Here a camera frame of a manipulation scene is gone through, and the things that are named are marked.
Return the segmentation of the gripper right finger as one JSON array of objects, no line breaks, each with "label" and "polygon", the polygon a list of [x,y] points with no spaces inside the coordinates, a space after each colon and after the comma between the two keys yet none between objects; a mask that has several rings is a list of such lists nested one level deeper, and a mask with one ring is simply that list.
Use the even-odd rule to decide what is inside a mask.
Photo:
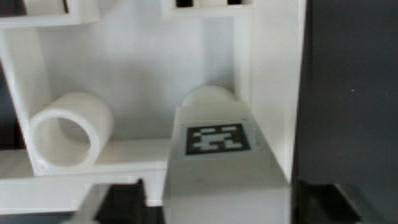
[{"label": "gripper right finger", "polygon": [[340,184],[297,183],[292,224],[381,224],[359,192]]}]

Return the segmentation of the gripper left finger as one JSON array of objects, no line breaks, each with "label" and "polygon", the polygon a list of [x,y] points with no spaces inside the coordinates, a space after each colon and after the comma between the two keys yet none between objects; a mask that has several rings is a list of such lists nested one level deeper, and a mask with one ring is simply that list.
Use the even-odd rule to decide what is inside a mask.
[{"label": "gripper left finger", "polygon": [[144,180],[93,186],[73,224],[164,224],[164,207],[146,204]]}]

